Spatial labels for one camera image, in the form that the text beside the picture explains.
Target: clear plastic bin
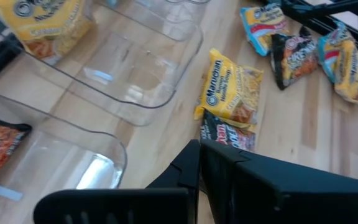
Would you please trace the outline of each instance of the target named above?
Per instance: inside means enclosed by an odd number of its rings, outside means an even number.
[[[115,136],[81,128],[4,96],[0,96],[0,120],[32,126],[0,170],[0,223],[32,223],[37,202],[61,189],[118,187],[127,156]]]
[[[170,22],[140,4],[128,10],[133,18],[94,3],[96,26],[61,61],[51,67],[28,62],[33,56],[23,53],[16,63],[27,75],[46,78],[133,125],[148,125],[173,98],[203,34],[192,21]]]
[[[200,24],[210,0],[97,0],[130,17],[133,2],[141,4],[156,15],[172,22],[193,21]]]

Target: black noodle package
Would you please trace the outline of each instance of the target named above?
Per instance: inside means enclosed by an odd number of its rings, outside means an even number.
[[[299,35],[272,35],[272,67],[279,89],[284,90],[317,68],[316,47],[304,26]]]
[[[201,139],[211,139],[228,146],[233,146],[246,151],[254,151],[254,133],[235,128],[230,124],[221,121],[208,110],[204,111],[200,135]]]

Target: clear acrylic organizer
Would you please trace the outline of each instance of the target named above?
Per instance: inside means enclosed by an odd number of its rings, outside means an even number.
[[[0,120],[32,126],[0,170],[0,223],[32,223],[37,202],[58,190],[119,186],[127,156],[115,136],[1,95]]]
[[[134,15],[128,12],[127,5],[136,2],[146,7],[156,15],[171,21],[193,21],[200,24],[210,0],[97,0],[107,7],[120,11],[129,17]]]
[[[94,2],[92,12],[96,25],[57,64],[33,62],[25,52],[17,63],[27,75],[42,77],[135,126],[150,124],[198,53],[201,29],[193,21],[168,21],[136,2],[120,11]],[[20,72],[5,73],[18,77]],[[37,88],[26,78],[20,82],[15,88]]]

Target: plastic container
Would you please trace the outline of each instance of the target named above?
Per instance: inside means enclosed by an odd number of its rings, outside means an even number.
[[[207,3],[210,0],[97,0],[100,3],[118,10],[130,17],[133,14],[127,11],[127,5],[136,2],[143,5],[150,11],[156,13],[156,15],[171,21],[193,21],[196,24],[200,24],[206,10]]]
[[[1,95],[0,119],[33,127],[0,170],[0,223],[32,223],[37,202],[61,189],[118,187],[127,156],[115,136]]]
[[[98,3],[92,12],[96,26],[53,66],[51,81],[133,125],[150,124],[198,53],[200,28],[167,21],[137,3],[127,6],[133,18]],[[43,72],[51,72],[49,65],[36,64],[27,70],[49,76]]]

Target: wooden countertop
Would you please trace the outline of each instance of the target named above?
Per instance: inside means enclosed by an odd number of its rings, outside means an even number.
[[[128,166],[120,188],[144,188],[190,139],[198,138],[200,122],[193,120],[193,111],[203,84],[201,77],[209,67],[209,50],[214,47],[238,64],[265,71],[256,153],[358,179],[358,106],[346,103],[335,94],[321,68],[280,91],[273,79],[270,57],[260,57],[246,41],[239,17],[241,7],[256,5],[246,0],[212,0],[206,6],[201,21],[204,32],[201,49],[173,100],[148,126],[131,126],[78,97],[60,98],[61,90],[38,85],[36,79],[31,80],[32,86],[23,88],[20,78],[1,75],[0,94],[85,128],[115,134],[128,153]],[[290,27],[295,34],[300,25],[290,20]],[[17,59],[10,69],[25,71],[25,66]],[[25,72],[21,78],[28,81]],[[200,194],[199,208],[199,223],[213,223],[204,194]]]

